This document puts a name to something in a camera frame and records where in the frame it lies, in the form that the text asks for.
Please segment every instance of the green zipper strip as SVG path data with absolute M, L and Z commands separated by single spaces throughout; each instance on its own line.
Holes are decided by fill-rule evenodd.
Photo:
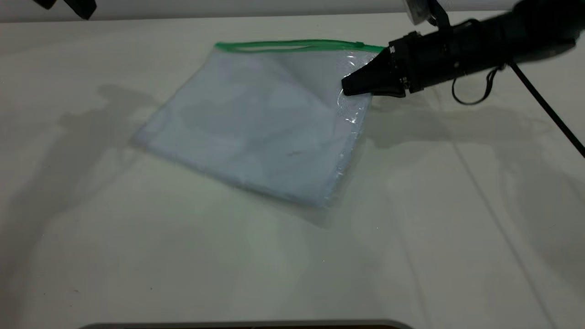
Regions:
M 322 52 L 325 50 L 361 50 L 363 52 L 379 53 L 384 47 L 371 46 L 363 42 L 347 42 L 339 40 L 312 39 L 290 41 L 261 41 L 261 42 L 218 42 L 215 46 L 230 53 L 289 53 L 289 52 Z

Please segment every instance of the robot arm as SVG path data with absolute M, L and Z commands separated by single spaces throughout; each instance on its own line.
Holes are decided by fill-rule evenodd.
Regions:
M 405 97 L 445 81 L 453 80 L 455 100 L 473 105 L 485 100 L 494 76 L 510 66 L 557 124 L 573 146 L 585 157 L 585 147 L 522 73 L 517 63 L 547 59 L 575 47 L 585 29 L 585 0 L 523 0 L 503 15 L 484 21 L 467 20 L 451 26 L 437 0 L 406 0 L 413 23 L 429 20 L 437 32 L 418 32 L 390 42 L 370 63 L 342 80 L 345 95 L 371 92 L 374 95 Z M 464 103 L 455 96 L 455 81 L 467 74 L 496 67 L 488 76 L 484 97 Z

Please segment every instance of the plastic bag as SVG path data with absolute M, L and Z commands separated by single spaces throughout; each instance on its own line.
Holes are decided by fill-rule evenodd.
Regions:
M 341 79 L 382 49 L 334 40 L 218 43 L 136 140 L 229 184 L 325 206 L 371 101 L 343 95 Z

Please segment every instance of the white tabletop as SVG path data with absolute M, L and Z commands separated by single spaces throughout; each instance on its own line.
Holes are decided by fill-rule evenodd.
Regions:
M 414 29 L 405 14 L 0 25 L 0 327 L 583 328 L 585 161 L 511 70 L 475 107 L 450 84 L 375 98 L 327 210 L 129 144 L 217 41 Z M 581 140 L 584 56 L 522 66 Z M 461 97 L 484 83 L 461 79 Z

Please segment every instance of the black cable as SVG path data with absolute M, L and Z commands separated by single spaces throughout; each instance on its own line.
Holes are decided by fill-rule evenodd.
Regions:
M 573 146 L 581 153 L 583 157 L 585 157 L 585 146 L 581 144 L 579 139 L 573 134 L 571 129 L 567 127 L 567 125 L 563 122 L 563 120 L 557 115 L 554 109 L 550 107 L 550 105 L 545 101 L 545 99 L 538 93 L 538 90 L 532 85 L 532 83 L 526 78 L 524 73 L 520 70 L 520 68 L 514 63 L 513 61 L 509 62 L 508 65 L 514 70 L 520 81 L 524 83 L 528 91 L 536 98 L 536 101 L 542 106 L 545 112 L 549 115 L 549 117 L 556 123 L 559 129 L 563 132 L 565 136 L 571 141 Z
M 494 87 L 494 78 L 495 78 L 496 73 L 498 73 L 498 71 L 503 70 L 504 68 L 505 68 L 505 65 L 496 67 L 487 74 L 486 92 L 484 93 L 483 97 L 480 100 L 475 101 L 475 102 L 464 102 L 464 101 L 460 100 L 459 97 L 457 97 L 457 95 L 455 94 L 455 82 L 457 82 L 457 79 L 453 79 L 453 85 L 451 86 L 451 94 L 453 94 L 453 98 L 459 104 L 463 104 L 463 105 L 477 105 L 477 104 L 485 101 L 490 96 L 491 89 Z

